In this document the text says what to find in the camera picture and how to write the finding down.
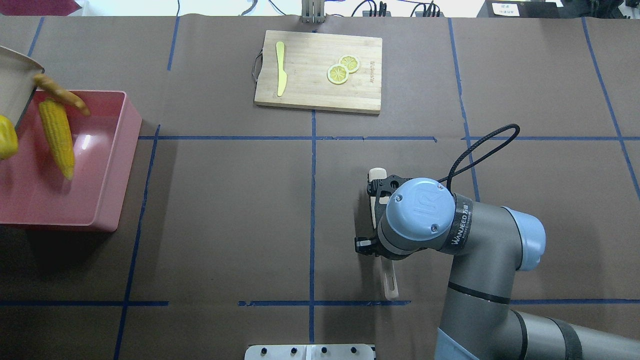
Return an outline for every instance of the red cloth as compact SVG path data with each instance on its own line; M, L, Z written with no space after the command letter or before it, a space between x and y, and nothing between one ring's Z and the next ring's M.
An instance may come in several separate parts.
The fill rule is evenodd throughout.
M67 16L80 9L74 0L0 0L4 15Z

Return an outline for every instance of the pink plastic box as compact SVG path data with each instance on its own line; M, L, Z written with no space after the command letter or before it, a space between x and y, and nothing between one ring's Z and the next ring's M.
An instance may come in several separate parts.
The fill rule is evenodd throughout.
M66 180L49 152L37 91L17 129L19 150L0 161L0 224L26 229L115 231L142 118L124 92L76 91L91 111L67 106L76 167Z

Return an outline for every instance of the toy corn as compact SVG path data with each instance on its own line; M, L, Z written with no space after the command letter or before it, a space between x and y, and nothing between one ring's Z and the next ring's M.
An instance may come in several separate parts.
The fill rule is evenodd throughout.
M53 159L67 180L71 180L74 176L76 158L65 106L47 98L38 105L38 109Z
M80 112L84 116L91 115L91 113L89 112L89 108L87 108L82 99L80 99L76 94L58 85L49 76L46 76L45 74L36 74L33 76L33 82L39 88L46 91L49 95L53 96L57 101L73 106L74 108L80 110Z
M18 152L18 136L8 118L0 115L0 160L11 158Z

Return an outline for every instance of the yellow knife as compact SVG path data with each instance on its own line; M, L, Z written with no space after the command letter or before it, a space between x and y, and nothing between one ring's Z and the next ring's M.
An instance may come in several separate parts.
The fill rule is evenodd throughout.
M278 96L282 96L287 86L287 73L284 72L284 43L276 43L276 56L278 58Z

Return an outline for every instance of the yellow corn cob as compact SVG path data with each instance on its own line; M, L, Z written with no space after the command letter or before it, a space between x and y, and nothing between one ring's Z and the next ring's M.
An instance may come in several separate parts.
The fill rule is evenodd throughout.
M11 158L18 152L18 136L8 118L0 115L0 160Z
M71 180L74 176L76 158L65 106L47 98L38 105L38 109L53 159L67 180Z

